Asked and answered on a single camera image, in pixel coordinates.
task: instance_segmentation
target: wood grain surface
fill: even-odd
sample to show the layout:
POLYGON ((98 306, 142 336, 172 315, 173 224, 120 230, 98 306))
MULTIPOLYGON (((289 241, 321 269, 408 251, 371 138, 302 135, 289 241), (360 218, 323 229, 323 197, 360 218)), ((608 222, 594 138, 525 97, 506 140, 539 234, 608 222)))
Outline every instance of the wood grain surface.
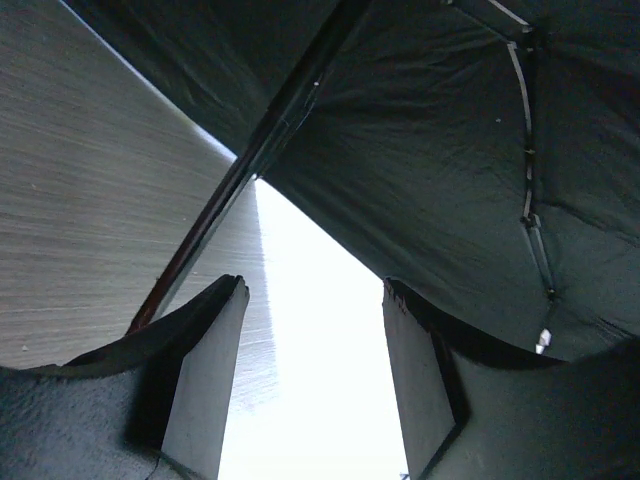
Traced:
MULTIPOLYGON (((0 364, 31 367, 122 336, 230 160, 58 2, 0 5, 0 364)), ((253 187, 171 308, 222 273, 268 318, 253 187)))

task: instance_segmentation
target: dark fabric canopy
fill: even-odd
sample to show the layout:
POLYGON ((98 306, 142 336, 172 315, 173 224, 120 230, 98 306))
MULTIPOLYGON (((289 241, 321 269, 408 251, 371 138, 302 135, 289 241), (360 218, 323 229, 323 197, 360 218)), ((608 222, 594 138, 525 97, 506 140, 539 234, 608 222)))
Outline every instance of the dark fabric canopy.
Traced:
MULTIPOLYGON (((336 4, 66 3, 237 153, 336 4)), ((380 277, 502 340, 532 350, 546 328, 545 353, 575 359, 637 336, 640 7, 456 5, 374 0, 266 180, 380 277), (522 25, 500 6, 536 31, 536 213, 553 297, 520 221, 521 84, 487 27, 519 42, 522 25)))

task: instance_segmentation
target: tent fabric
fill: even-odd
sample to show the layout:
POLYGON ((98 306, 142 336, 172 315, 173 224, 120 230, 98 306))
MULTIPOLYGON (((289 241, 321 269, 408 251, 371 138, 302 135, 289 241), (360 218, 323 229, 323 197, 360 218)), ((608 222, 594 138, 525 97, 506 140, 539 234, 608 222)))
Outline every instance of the tent fabric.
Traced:
MULTIPOLYGON (((238 153, 335 3, 67 0, 238 153)), ((495 2, 456 3, 518 38, 495 2)), ((640 334, 640 7, 501 4, 540 39, 535 181, 553 303, 520 224, 509 51, 453 7, 375 0, 266 180, 380 277, 528 350, 547 328, 545 353, 572 360, 640 334)))

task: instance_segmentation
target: metal pole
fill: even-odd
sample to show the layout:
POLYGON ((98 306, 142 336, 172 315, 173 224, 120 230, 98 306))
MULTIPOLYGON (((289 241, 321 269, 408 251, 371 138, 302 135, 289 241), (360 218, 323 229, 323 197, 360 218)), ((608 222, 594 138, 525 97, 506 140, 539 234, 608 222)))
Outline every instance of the metal pole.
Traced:
POLYGON ((272 100, 264 117, 254 130, 249 145, 226 173, 220 185, 198 216, 189 233, 156 281, 127 334, 133 333, 161 315, 182 283, 189 267, 197 260, 207 235, 215 230, 233 201, 251 176, 262 173, 270 154, 282 138, 299 125, 288 121, 305 107, 317 90, 322 73, 335 58, 340 46, 353 31, 372 0, 342 0, 322 25, 296 67, 272 100))

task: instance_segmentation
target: white panel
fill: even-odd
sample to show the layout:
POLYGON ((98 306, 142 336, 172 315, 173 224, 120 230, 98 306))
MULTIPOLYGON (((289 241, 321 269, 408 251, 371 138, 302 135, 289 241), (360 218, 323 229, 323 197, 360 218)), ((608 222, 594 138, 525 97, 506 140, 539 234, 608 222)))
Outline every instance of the white panel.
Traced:
POLYGON ((242 320, 249 294, 241 283, 196 347, 185 357, 162 451, 208 479, 217 479, 242 320))

